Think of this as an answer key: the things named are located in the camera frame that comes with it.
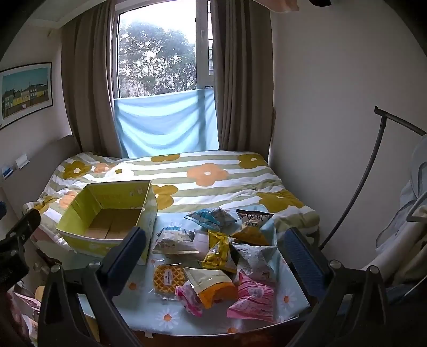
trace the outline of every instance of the metal rod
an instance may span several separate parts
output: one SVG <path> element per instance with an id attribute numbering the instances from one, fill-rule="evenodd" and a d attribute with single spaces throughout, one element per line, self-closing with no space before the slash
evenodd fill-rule
<path id="1" fill-rule="evenodd" d="M 378 131 L 377 140 L 374 145 L 374 149 L 371 154 L 371 158 L 369 159 L 368 166 L 365 169 L 365 172 L 363 173 L 362 179 L 360 180 L 360 183 L 353 195 L 353 197 L 350 200 L 350 203 L 348 204 L 347 208 L 345 209 L 344 213 L 342 214 L 341 218 L 338 220 L 336 225 L 333 227 L 332 231 L 329 233 L 329 235 L 326 237 L 326 239 L 323 241 L 323 243 L 320 245 L 319 249 L 323 249 L 325 245 L 329 242 L 331 237 L 335 234 L 335 232 L 338 230 L 341 223 L 344 221 L 345 217 L 347 217 L 348 213 L 350 212 L 351 208 L 353 207 L 354 203 L 356 202 L 356 199 L 358 198 L 369 173 L 371 172 L 372 166 L 374 164 L 375 158 L 378 154 L 378 150 L 380 149 L 381 140 L 383 139 L 384 130 L 386 128 L 386 121 L 387 119 L 390 119 L 400 125 L 403 125 L 405 128 L 408 128 L 409 130 L 412 130 L 413 132 L 417 133 L 420 136 L 424 136 L 426 132 L 423 129 L 418 128 L 417 126 L 413 125 L 410 122 L 407 122 L 406 120 L 392 115 L 391 113 L 388 113 L 387 111 L 384 111 L 382 109 L 379 109 L 377 106 L 375 106 L 374 109 L 375 114 L 381 116 L 381 123 L 380 123 L 380 130 Z"/>
<path id="2" fill-rule="evenodd" d="M 426 132 L 423 129 L 418 128 L 417 126 L 413 125 L 410 122 L 407 122 L 406 120 L 399 118 L 398 116 L 392 115 L 391 113 L 388 113 L 382 109 L 379 109 L 377 106 L 375 106 L 375 110 L 374 112 L 381 116 L 381 117 L 387 117 L 388 119 L 403 125 L 405 128 L 408 128 L 414 132 L 416 132 L 418 135 L 420 136 L 424 136 L 426 134 Z"/>
<path id="3" fill-rule="evenodd" d="M 347 208 L 345 209 L 344 213 L 342 214 L 341 218 L 338 220 L 336 225 L 333 227 L 332 231 L 329 233 L 329 235 L 326 237 L 326 239 L 323 241 L 323 243 L 320 245 L 319 249 L 322 250 L 323 247 L 329 242 L 331 237 L 335 234 L 335 232 L 338 230 L 341 223 L 344 221 L 345 217 L 347 217 L 348 213 L 350 212 L 351 208 L 353 207 L 354 203 L 356 202 L 357 197 L 359 196 L 363 185 L 365 184 L 369 172 L 371 172 L 372 166 L 374 164 L 375 158 L 377 156 L 378 150 L 380 149 L 381 140 L 383 139 L 384 130 L 386 128 L 387 124 L 387 117 L 385 115 L 381 116 L 381 123 L 380 123 L 380 130 L 378 131 L 377 140 L 375 142 L 374 150 L 372 151 L 371 158 L 369 158 L 368 166 L 365 169 L 365 172 L 363 173 L 362 179 L 360 180 L 360 183 L 354 192 L 353 197 L 350 200 L 350 203 L 348 204 Z"/>

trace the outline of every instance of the food bag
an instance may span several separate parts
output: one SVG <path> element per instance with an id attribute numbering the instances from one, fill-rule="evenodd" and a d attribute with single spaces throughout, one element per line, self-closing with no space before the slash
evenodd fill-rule
<path id="1" fill-rule="evenodd" d="M 185 218 L 206 229 L 216 231 L 219 231 L 222 227 L 237 222 L 232 215 L 220 207 L 214 209 L 201 209 L 196 212 L 191 212 L 187 214 Z"/>
<path id="2" fill-rule="evenodd" d="M 237 287 L 221 270 L 184 268 L 184 271 L 206 309 L 217 300 L 237 300 Z"/>
<path id="3" fill-rule="evenodd" d="M 210 270 L 224 270 L 237 273 L 237 266 L 230 254 L 230 243 L 233 238 L 220 232 L 208 231 L 211 249 L 202 262 L 202 267 Z"/>
<path id="4" fill-rule="evenodd" d="M 258 246 L 268 246 L 267 238 L 261 231 L 261 227 L 273 217 L 272 213 L 261 211 L 236 210 L 242 221 L 242 229 L 231 236 L 239 241 L 255 244 Z"/>
<path id="5" fill-rule="evenodd" d="M 231 245 L 240 256 L 237 263 L 237 273 L 242 271 L 250 279 L 257 282 L 276 282 L 274 271 L 268 262 L 273 257 L 277 246 L 249 246 L 235 242 Z"/>
<path id="6" fill-rule="evenodd" d="M 185 272 L 181 264 L 167 265 L 164 260 L 155 260 L 153 288 L 160 297 L 176 300 L 175 289 L 185 282 Z"/>
<path id="7" fill-rule="evenodd" d="M 270 323 L 273 318 L 274 288 L 258 283 L 239 272 L 239 299 L 227 310 L 227 318 L 260 319 Z"/>
<path id="8" fill-rule="evenodd" d="M 191 286 L 190 281 L 176 287 L 175 296 L 188 313 L 197 317 L 202 316 L 203 304 Z"/>
<path id="9" fill-rule="evenodd" d="M 203 261 L 206 254 L 209 252 L 209 236 L 204 232 L 196 232 L 193 240 L 194 248 L 196 248 L 199 253 L 194 254 L 195 258 Z"/>
<path id="10" fill-rule="evenodd" d="M 168 226 L 160 231 L 152 253 L 194 254 L 199 251 L 193 244 L 194 232 L 178 226 Z"/>

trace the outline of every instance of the orange flower pattern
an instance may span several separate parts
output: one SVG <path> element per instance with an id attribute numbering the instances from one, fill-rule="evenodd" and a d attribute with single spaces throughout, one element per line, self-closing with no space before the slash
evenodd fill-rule
<path id="1" fill-rule="evenodd" d="M 62 174 L 63 179 L 77 178 L 87 174 L 91 170 L 92 166 L 85 165 L 79 160 L 73 161 L 71 164 L 65 165 L 64 172 Z"/>
<path id="2" fill-rule="evenodd" d="M 207 163 L 188 170 L 187 177 L 195 179 L 196 184 L 201 187 L 209 187 L 216 181 L 227 179 L 228 172 L 216 164 Z"/>
<path id="3" fill-rule="evenodd" d="M 58 201 L 59 206 L 61 206 L 63 209 L 67 209 L 76 196 L 77 196 L 76 191 L 73 191 L 73 190 L 68 191 L 61 199 L 59 199 Z"/>
<path id="4" fill-rule="evenodd" d="M 51 203 L 54 203 L 58 198 L 56 197 L 52 197 L 50 195 L 46 195 L 43 198 L 43 201 L 37 205 L 35 205 L 33 208 L 38 210 L 40 214 L 43 214 L 44 212 L 46 212 L 49 209 L 49 205 Z"/>
<path id="5" fill-rule="evenodd" d="M 270 213 L 286 210 L 288 206 L 296 206 L 299 209 L 304 206 L 301 201 L 286 189 L 276 193 L 257 193 L 257 195 L 261 198 L 259 203 L 264 205 Z"/>
<path id="6" fill-rule="evenodd" d="M 155 157 L 151 157 L 151 161 L 153 163 L 173 162 L 174 160 L 178 159 L 180 156 L 181 156 L 180 154 L 170 154 L 168 156 L 155 156 Z"/>
<path id="7" fill-rule="evenodd" d="M 255 169 L 257 166 L 268 166 L 262 155 L 257 153 L 242 154 L 237 157 L 242 169 Z"/>
<path id="8" fill-rule="evenodd" d="M 115 164 L 105 164 L 105 163 L 98 163 L 95 165 L 95 173 L 100 174 L 103 172 L 107 172 L 110 169 L 112 169 L 114 166 L 116 166 Z"/>
<path id="9" fill-rule="evenodd" d="M 178 192 L 178 188 L 170 184 L 164 185 L 162 187 L 153 185 L 153 191 L 157 199 L 158 210 L 160 211 L 173 205 L 172 195 Z"/>

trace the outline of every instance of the window frame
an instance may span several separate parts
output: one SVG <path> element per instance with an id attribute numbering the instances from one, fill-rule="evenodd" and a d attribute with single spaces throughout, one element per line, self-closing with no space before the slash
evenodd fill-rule
<path id="1" fill-rule="evenodd" d="M 118 70 L 118 40 L 120 15 L 157 3 L 175 0 L 126 0 L 116 5 L 113 35 L 111 40 L 111 68 L 113 79 L 113 97 L 119 95 L 119 70 Z M 196 87 L 197 89 L 214 86 L 214 77 L 209 75 L 209 49 L 208 49 L 208 0 L 195 0 L 196 2 Z"/>

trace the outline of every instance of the yellow box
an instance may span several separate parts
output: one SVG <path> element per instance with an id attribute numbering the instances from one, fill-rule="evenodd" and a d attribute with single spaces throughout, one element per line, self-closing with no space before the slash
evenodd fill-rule
<path id="1" fill-rule="evenodd" d="M 146 264 L 157 216 L 151 181 L 90 183 L 76 196 L 56 229 L 76 252 L 104 257 L 138 226 L 146 245 L 138 264 Z"/>

